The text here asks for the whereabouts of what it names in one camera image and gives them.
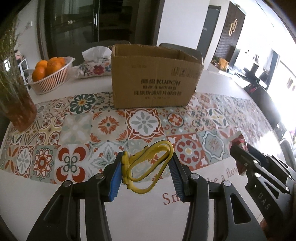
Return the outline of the person right hand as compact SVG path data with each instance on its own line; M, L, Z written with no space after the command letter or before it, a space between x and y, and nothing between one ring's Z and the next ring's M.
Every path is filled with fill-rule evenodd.
M276 237L274 236L274 232L271 230L271 228L269 228L265 219L263 219L260 222L260 226L261 226L268 241L276 241Z

